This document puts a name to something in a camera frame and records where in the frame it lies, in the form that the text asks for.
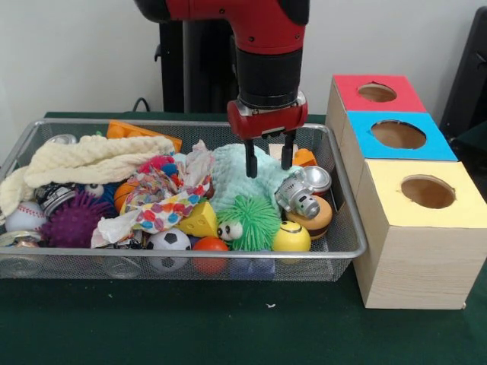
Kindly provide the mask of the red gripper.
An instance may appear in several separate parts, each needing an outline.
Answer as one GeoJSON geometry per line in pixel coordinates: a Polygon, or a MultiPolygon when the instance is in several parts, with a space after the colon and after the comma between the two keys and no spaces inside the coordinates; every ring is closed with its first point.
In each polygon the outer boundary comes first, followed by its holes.
{"type": "Polygon", "coordinates": [[[246,174],[249,178],[257,177],[257,158],[252,139],[263,135],[285,133],[282,147],[281,166],[289,170],[293,161],[295,132],[307,119],[308,105],[304,93],[298,91],[298,97],[292,105],[281,109],[252,109],[239,100],[232,100],[227,105],[228,122],[232,132],[244,140],[246,151],[246,174]]]}

